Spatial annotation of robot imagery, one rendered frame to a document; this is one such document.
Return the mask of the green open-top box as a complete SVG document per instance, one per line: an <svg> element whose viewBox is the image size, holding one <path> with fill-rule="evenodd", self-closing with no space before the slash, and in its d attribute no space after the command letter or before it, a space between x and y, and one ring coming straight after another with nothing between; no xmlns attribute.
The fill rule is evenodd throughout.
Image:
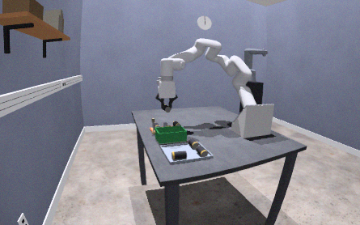
<svg viewBox="0 0 360 225"><path fill-rule="evenodd" d="M155 138L159 144L187 142L187 130L181 125L157 127L155 132L157 135Z"/></svg>

